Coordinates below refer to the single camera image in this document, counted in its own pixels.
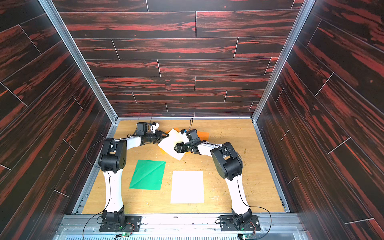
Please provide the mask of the pale yellow paper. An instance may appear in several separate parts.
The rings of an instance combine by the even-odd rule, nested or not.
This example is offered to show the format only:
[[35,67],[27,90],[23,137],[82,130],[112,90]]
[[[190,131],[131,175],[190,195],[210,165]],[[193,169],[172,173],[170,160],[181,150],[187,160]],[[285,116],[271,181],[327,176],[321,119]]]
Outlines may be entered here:
[[171,204],[204,203],[202,171],[173,171]]
[[180,153],[180,154],[177,153],[174,150],[174,147],[178,143],[183,143],[182,134],[180,132],[177,132],[175,129],[171,129],[171,131],[168,134],[169,136],[161,140],[158,146],[167,154],[169,154],[171,157],[180,161],[184,156],[184,153]]

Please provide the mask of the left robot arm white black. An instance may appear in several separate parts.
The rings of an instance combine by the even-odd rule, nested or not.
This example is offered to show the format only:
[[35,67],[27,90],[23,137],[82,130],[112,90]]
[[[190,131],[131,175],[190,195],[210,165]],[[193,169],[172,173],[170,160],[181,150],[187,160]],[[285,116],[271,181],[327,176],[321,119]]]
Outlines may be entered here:
[[130,224],[125,216],[122,199],[122,174],[128,160],[127,150],[147,143],[158,144],[168,136],[169,134],[156,130],[154,133],[104,141],[99,160],[106,182],[106,206],[102,212],[101,232],[120,232]]

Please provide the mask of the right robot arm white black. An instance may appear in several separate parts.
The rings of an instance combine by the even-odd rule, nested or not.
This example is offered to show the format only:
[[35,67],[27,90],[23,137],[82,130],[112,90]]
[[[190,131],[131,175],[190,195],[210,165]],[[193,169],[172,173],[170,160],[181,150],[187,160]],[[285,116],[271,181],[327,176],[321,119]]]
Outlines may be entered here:
[[253,213],[249,206],[243,187],[243,161],[231,143],[221,145],[211,144],[207,141],[189,141],[177,143],[174,146],[177,153],[191,152],[213,158],[215,167],[229,189],[232,201],[232,217],[235,228],[244,230],[249,226]]

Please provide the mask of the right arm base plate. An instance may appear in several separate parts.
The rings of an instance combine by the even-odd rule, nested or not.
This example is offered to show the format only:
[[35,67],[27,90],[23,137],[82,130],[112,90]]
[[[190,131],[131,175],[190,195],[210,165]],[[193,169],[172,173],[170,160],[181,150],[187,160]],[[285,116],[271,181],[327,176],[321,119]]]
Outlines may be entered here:
[[242,223],[241,220],[235,219],[233,215],[221,215],[215,221],[221,228],[222,232],[236,232],[236,231],[253,231],[261,230],[259,219],[256,215],[252,215],[249,220]]

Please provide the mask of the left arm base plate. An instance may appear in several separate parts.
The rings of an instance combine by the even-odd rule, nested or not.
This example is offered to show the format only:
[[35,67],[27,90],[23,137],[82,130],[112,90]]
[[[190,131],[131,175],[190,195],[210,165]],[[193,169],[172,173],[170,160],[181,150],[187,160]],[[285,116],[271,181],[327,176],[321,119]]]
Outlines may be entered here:
[[100,232],[139,232],[142,223],[142,216],[125,216],[121,223],[103,220],[100,226]]

